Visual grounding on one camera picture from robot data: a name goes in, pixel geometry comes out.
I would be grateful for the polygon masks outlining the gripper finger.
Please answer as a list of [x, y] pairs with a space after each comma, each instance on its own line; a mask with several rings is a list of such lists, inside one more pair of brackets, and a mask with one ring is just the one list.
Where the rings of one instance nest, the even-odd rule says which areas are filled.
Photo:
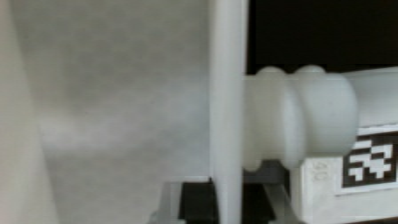
[[217, 194], [211, 180], [163, 183], [160, 203], [147, 224], [218, 224]]

